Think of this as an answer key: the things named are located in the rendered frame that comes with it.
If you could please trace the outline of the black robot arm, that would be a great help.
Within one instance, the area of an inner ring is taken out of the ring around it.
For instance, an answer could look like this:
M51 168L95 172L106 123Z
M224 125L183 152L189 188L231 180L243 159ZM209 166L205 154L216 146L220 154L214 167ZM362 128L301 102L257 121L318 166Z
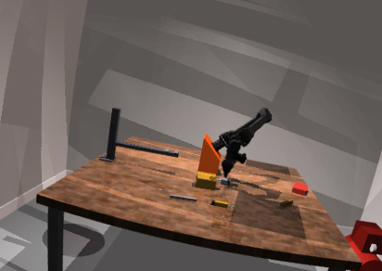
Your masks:
M264 126L265 123L271 121L272 116L273 115L267 108L262 107L260 111L258 111L256 117L243 124L236 130L225 132L219 135L220 139L212 142L211 144L215 148L216 152L218 152L223 147L231 149L232 152L237 153L234 156L234 161L244 163L247 158L245 153L242 155L238 153L240 146L243 148L246 147L247 144L251 141L250 139L254 137L255 132Z

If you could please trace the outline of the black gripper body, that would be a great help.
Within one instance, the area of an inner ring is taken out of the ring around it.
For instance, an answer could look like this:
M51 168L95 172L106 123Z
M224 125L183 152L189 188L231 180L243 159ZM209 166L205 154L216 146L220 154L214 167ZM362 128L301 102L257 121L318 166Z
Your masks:
M227 153L226 153L226 160L222 162L222 166L232 168L234 167L234 156L237 153L234 153L231 151L231 149L228 148Z

